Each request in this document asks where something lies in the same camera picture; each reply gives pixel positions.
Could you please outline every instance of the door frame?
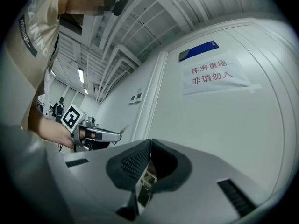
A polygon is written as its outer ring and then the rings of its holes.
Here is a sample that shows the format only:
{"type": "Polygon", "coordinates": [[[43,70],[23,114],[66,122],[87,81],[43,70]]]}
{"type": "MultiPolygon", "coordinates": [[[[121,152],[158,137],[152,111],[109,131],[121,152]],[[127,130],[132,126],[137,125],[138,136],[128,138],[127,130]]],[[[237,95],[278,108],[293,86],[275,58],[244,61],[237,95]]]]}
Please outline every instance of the door frame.
{"type": "Polygon", "coordinates": [[[272,13],[243,13],[232,14],[216,18],[207,22],[200,23],[196,30],[188,35],[181,35],[175,41],[169,41],[153,51],[151,56],[157,56],[156,64],[153,69],[149,84],[145,91],[141,107],[133,129],[131,142],[136,140],[144,140],[149,137],[151,124],[154,118],[159,92],[162,85],[165,67],[167,64],[168,53],[174,49],[198,39],[207,34],[221,31],[228,28],[253,25],[261,31],[269,35],[273,40],[279,43],[286,51],[290,52],[294,59],[299,60],[297,50],[279,33],[265,26],[262,22],[264,19],[283,21],[288,24],[288,21],[281,15],[272,13]]]}

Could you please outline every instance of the white wall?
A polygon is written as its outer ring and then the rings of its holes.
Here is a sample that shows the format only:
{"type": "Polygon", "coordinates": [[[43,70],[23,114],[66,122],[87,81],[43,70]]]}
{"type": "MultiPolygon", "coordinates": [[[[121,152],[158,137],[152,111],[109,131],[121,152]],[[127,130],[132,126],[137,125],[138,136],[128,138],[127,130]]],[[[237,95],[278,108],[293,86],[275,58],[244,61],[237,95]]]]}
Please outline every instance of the white wall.
{"type": "Polygon", "coordinates": [[[80,110],[82,110],[85,114],[91,117],[97,117],[97,113],[99,111],[100,104],[95,101],[94,98],[85,96],[82,104],[80,106],[80,110]]]}
{"type": "Polygon", "coordinates": [[[146,91],[156,59],[155,56],[151,56],[136,71],[127,76],[100,106],[96,116],[100,128],[119,132],[129,125],[117,145],[130,142],[141,103],[129,105],[129,101],[139,89],[141,92],[146,91]]]}
{"type": "Polygon", "coordinates": [[[71,102],[74,99],[75,95],[76,95],[76,90],[69,88],[64,97],[64,106],[66,109],[68,109],[70,107],[71,102]]]}
{"type": "Polygon", "coordinates": [[[221,157],[269,195],[284,189],[299,162],[298,51],[294,31],[270,20],[191,38],[168,54],[149,138],[221,157]],[[210,40],[220,48],[178,63],[180,52],[210,40]],[[227,49],[260,89],[182,96],[182,67],[227,49]]]}
{"type": "MultiPolygon", "coordinates": [[[[213,27],[219,23],[229,25],[227,21],[241,20],[247,18],[278,19],[278,16],[275,14],[266,13],[232,14],[214,20],[209,20],[208,22],[202,22],[196,27],[196,29],[201,30],[206,27],[213,27]]],[[[142,89],[142,92],[145,92],[147,90],[154,69],[159,70],[161,66],[159,63],[156,66],[160,52],[165,49],[169,49],[170,46],[174,46],[174,49],[178,47],[177,44],[180,45],[186,43],[186,37],[187,36],[183,35],[182,33],[178,34],[176,37],[173,37],[171,40],[163,43],[161,46],[155,49],[150,54],[148,59],[140,66],[140,68],[138,68],[132,75],[126,77],[102,102],[99,112],[96,116],[96,121],[97,123],[99,123],[101,128],[119,132],[127,124],[130,125],[124,133],[122,140],[118,143],[118,145],[131,142],[132,137],[134,137],[134,139],[143,139],[143,134],[141,133],[143,132],[144,128],[138,128],[135,136],[135,125],[137,117],[139,118],[140,116],[142,116],[142,121],[139,121],[137,127],[140,126],[140,123],[144,124],[147,122],[148,113],[153,103],[152,97],[147,99],[146,102],[144,102],[144,104],[141,103],[138,105],[128,105],[128,102],[130,98],[136,94],[139,88],[142,89]]],[[[153,85],[151,85],[150,89],[154,89],[154,91],[151,91],[151,93],[156,92],[156,87],[154,87],[153,85]]]]}
{"type": "Polygon", "coordinates": [[[72,104],[75,105],[76,107],[80,108],[80,106],[82,105],[82,102],[85,98],[85,95],[84,94],[81,94],[81,93],[77,93],[72,104]]]}

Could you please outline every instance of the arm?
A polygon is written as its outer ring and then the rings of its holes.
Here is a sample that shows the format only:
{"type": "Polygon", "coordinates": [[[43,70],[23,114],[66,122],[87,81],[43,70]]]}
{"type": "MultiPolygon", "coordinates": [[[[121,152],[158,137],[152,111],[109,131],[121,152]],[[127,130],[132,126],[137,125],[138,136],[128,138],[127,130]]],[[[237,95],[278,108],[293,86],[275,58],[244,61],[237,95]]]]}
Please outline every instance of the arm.
{"type": "Polygon", "coordinates": [[[29,113],[29,130],[37,133],[41,138],[73,148],[70,132],[62,125],[46,118],[37,108],[36,96],[29,113]]]}

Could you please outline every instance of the sign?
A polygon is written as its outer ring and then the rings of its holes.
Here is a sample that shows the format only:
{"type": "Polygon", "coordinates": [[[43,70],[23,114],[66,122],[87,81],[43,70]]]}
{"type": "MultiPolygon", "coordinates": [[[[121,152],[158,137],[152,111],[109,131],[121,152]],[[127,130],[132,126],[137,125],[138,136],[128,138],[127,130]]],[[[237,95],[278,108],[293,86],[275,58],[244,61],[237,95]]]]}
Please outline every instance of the sign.
{"type": "Polygon", "coordinates": [[[188,58],[191,58],[193,56],[197,56],[201,53],[204,53],[204,52],[207,52],[207,51],[211,51],[211,50],[214,50],[214,49],[217,49],[219,48],[219,46],[216,44],[215,41],[210,41],[210,42],[207,42],[207,43],[204,43],[204,44],[201,44],[197,47],[194,47],[194,48],[191,48],[191,49],[188,49],[188,50],[185,50],[183,52],[181,52],[179,54],[179,61],[184,61],[188,58]]]}
{"type": "Polygon", "coordinates": [[[187,65],[182,71],[183,95],[251,86],[243,67],[232,55],[214,56],[187,65]]]}

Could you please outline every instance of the vent grille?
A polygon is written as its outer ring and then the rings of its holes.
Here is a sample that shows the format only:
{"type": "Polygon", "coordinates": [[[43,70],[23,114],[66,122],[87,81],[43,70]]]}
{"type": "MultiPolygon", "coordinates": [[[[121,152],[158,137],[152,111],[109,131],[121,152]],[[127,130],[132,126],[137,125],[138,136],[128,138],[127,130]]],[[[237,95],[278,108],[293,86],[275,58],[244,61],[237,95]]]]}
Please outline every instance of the vent grille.
{"type": "Polygon", "coordinates": [[[256,208],[230,179],[218,182],[218,185],[241,217],[249,214],[256,208]]]}
{"type": "Polygon", "coordinates": [[[150,161],[150,145],[147,145],[146,148],[138,150],[132,153],[130,156],[124,158],[121,161],[121,169],[128,175],[130,178],[139,180],[144,169],[150,161]]]}
{"type": "Polygon", "coordinates": [[[78,159],[78,160],[74,160],[74,161],[70,161],[70,162],[65,162],[65,164],[68,168],[70,168],[70,167],[81,165],[81,164],[84,164],[87,162],[89,162],[87,159],[78,159]]]}

